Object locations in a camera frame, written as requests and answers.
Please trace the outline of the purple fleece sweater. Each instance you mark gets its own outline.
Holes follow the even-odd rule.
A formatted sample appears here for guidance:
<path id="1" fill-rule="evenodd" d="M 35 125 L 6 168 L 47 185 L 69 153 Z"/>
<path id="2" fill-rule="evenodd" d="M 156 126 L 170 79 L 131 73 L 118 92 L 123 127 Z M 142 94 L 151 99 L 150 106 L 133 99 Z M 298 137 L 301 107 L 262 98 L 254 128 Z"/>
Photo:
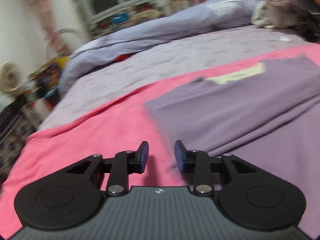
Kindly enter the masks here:
<path id="1" fill-rule="evenodd" d="M 145 103 L 165 139 L 232 153 L 301 189 L 300 228 L 319 236 L 319 65 L 299 55 L 200 78 Z"/>

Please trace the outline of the pink fleece blanket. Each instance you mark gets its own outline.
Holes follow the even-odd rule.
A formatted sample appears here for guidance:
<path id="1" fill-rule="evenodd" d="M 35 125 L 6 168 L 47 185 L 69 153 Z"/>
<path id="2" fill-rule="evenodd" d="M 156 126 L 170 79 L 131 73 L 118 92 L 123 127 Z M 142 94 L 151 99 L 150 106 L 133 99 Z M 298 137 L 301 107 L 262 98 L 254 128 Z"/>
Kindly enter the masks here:
<path id="1" fill-rule="evenodd" d="M 170 144 L 145 103 L 200 78 L 229 75 L 255 66 L 263 60 L 305 55 L 319 65 L 319 45 L 285 49 L 140 87 L 77 120 L 54 129 L 32 134 L 3 185 L 1 195 L 1 236 L 10 238 L 21 228 L 14 210 L 14 198 L 25 185 L 92 154 L 113 157 L 134 150 L 148 141 L 150 155 L 143 175 L 131 175 L 131 185 L 180 186 L 186 183 L 178 172 Z"/>

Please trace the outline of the lilac patterned bed sheet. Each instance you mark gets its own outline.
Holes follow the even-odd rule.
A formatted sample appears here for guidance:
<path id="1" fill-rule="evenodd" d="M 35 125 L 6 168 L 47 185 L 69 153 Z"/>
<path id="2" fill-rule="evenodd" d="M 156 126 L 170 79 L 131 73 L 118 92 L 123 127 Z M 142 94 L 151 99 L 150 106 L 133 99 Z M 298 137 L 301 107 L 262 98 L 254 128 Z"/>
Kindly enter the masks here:
<path id="1" fill-rule="evenodd" d="M 113 99 L 158 80 L 307 44 L 289 30 L 262 29 L 253 25 L 161 44 L 77 79 L 39 129 L 70 123 Z"/>

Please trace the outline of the colourful toy box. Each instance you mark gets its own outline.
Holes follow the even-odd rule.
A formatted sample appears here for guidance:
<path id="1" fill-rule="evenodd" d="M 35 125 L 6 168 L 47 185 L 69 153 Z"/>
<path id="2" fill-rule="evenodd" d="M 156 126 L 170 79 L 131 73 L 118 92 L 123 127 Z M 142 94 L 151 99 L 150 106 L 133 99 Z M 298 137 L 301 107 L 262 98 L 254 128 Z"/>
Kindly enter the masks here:
<path id="1" fill-rule="evenodd" d="M 52 108 L 60 101 L 57 86 L 68 59 L 68 56 L 55 57 L 28 75 L 36 96 L 44 98 Z"/>

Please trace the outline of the patterned black storage bag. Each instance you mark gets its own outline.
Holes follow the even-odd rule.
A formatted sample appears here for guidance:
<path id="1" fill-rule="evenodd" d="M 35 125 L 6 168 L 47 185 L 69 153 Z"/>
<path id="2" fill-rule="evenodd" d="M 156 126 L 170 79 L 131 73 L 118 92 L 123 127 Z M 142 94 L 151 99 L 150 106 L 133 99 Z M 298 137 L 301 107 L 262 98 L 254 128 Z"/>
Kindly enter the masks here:
<path id="1" fill-rule="evenodd" d="M 36 132 L 35 127 L 16 103 L 7 105 L 1 111 L 1 185 L 19 158 L 28 137 L 34 132 Z"/>

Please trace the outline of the white desk fan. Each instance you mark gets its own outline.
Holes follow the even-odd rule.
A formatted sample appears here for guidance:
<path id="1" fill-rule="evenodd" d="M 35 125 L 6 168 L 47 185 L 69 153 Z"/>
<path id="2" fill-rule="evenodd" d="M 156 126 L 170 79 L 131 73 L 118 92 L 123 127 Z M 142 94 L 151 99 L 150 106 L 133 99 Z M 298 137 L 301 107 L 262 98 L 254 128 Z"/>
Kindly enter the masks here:
<path id="1" fill-rule="evenodd" d="M 8 62 L 1 66 L 1 92 L 16 98 L 21 94 L 22 74 L 16 64 Z"/>

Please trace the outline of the pink hula hoop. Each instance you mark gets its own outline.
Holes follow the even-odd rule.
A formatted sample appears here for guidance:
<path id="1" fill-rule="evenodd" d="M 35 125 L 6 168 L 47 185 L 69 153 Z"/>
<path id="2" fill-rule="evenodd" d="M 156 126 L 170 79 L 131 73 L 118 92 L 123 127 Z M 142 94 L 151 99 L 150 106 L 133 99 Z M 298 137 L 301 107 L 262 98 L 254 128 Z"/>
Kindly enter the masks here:
<path id="1" fill-rule="evenodd" d="M 58 31 L 49 33 L 47 36 L 48 44 L 46 48 L 46 56 L 48 60 L 53 58 L 52 53 L 54 53 L 57 57 L 71 55 L 72 49 L 63 38 L 63 34 L 72 34 L 82 41 L 81 35 L 75 29 L 60 29 Z"/>

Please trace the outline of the lavender blue duvet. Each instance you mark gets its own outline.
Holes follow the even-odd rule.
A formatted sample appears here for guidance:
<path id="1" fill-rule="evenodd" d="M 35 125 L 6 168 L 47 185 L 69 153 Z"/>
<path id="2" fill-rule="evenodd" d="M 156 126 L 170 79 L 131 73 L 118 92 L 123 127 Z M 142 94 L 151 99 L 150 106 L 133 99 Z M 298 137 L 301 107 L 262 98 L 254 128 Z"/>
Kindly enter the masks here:
<path id="1" fill-rule="evenodd" d="M 88 42 L 69 57 L 57 86 L 64 96 L 75 81 L 121 55 L 148 50 L 188 36 L 243 27 L 262 0 L 208 0 L 173 15 L 143 22 Z"/>

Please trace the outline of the black and beige jacket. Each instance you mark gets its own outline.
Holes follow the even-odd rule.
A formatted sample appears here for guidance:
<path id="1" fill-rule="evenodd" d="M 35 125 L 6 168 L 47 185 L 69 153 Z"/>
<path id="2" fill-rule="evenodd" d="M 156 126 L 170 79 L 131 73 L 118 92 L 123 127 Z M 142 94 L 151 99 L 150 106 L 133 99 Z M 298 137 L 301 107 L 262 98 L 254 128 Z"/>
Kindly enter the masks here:
<path id="1" fill-rule="evenodd" d="M 319 42 L 319 4 L 314 0 L 263 0 L 251 23 L 259 28 L 292 29 L 308 42 Z"/>

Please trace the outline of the pink tied left curtain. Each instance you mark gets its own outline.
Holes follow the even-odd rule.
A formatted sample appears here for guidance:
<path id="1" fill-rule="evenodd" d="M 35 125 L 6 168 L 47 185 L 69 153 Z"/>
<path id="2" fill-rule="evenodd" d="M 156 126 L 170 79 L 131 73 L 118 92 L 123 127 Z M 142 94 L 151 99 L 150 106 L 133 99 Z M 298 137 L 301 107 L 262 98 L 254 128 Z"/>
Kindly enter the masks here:
<path id="1" fill-rule="evenodd" d="M 55 32 L 54 17 L 52 13 L 52 6 L 49 0 L 29 0 L 30 5 L 35 10 L 40 25 L 46 35 L 49 33 Z"/>

